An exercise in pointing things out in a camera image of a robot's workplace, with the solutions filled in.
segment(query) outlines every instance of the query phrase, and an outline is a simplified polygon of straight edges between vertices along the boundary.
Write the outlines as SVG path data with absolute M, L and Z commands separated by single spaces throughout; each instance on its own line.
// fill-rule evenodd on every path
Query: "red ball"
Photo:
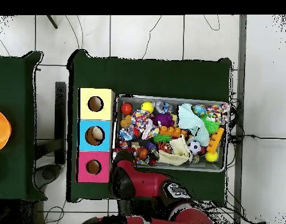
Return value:
M 130 114 L 132 112 L 132 106 L 129 103 L 124 103 L 121 105 L 121 112 L 125 115 Z

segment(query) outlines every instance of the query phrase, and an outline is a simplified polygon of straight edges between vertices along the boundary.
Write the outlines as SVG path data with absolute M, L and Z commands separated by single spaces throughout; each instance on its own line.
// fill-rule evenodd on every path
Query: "blue box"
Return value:
M 104 140 L 99 145 L 91 145 L 85 139 L 90 127 L 100 127 L 104 132 Z M 80 120 L 80 151 L 109 151 L 111 145 L 111 122 L 98 120 Z

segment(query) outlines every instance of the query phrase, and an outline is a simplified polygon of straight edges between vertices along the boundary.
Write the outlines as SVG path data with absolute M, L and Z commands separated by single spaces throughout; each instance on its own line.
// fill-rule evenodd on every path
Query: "green tabletop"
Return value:
M 8 143 L 0 150 L 0 199 L 45 199 L 33 186 L 33 76 L 41 56 L 30 52 L 22 58 L 0 57 L 0 112 L 12 127 Z
M 119 58 L 92 58 L 85 50 L 76 50 L 68 61 L 68 183 L 67 199 L 112 198 L 106 183 L 75 182 L 77 141 L 77 89 L 112 89 L 116 94 L 171 97 L 228 102 L 228 58 L 212 62 L 199 60 L 160 61 Z M 165 170 L 190 192 L 193 200 L 212 200 L 224 204 L 225 171 Z

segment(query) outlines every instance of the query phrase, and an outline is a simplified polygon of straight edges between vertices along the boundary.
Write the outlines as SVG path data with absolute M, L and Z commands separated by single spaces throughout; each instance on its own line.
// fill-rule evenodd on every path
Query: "toy pile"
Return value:
M 140 165 L 157 162 L 179 166 L 218 159 L 217 148 L 227 122 L 228 104 L 205 106 L 183 103 L 173 106 L 163 102 L 144 102 L 140 109 L 121 106 L 119 147 L 131 151 Z

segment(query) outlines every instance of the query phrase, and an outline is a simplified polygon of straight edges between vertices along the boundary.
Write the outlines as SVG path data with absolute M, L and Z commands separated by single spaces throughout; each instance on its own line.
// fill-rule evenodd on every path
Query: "plastic bin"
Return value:
M 138 96 L 133 97 L 126 96 L 117 96 L 115 100 L 115 109 L 116 109 L 116 121 L 114 123 L 114 133 L 113 133 L 113 148 L 118 147 L 118 137 L 119 130 L 121 129 L 120 121 L 122 120 L 122 113 L 120 111 L 121 105 L 123 103 L 130 103 L 132 105 L 132 113 L 137 109 L 140 109 L 140 106 L 143 102 L 156 102 L 161 100 L 167 102 L 173 106 L 173 114 L 176 114 L 176 107 L 182 103 L 194 104 L 204 104 L 205 106 L 212 106 L 214 104 L 224 104 L 225 102 L 220 101 L 205 101 L 205 100 L 188 100 L 188 99 L 176 99 L 176 98 L 164 98 L 164 97 L 153 97 L 153 96 Z M 158 114 L 157 110 L 154 108 L 154 114 Z M 227 165 L 227 148 L 228 148 L 228 122 L 224 126 L 225 131 L 223 137 L 221 138 L 220 144 L 217 148 L 218 159 L 215 162 L 208 162 L 204 156 L 200 157 L 200 161 L 197 164 L 189 164 L 188 162 L 180 165 L 174 166 L 166 163 L 156 163 L 156 166 L 148 166 L 153 169 L 170 169 L 170 170 L 189 170 L 189 171 L 200 171 L 200 172 L 222 172 Z M 137 167 L 146 167 L 146 165 L 137 165 Z

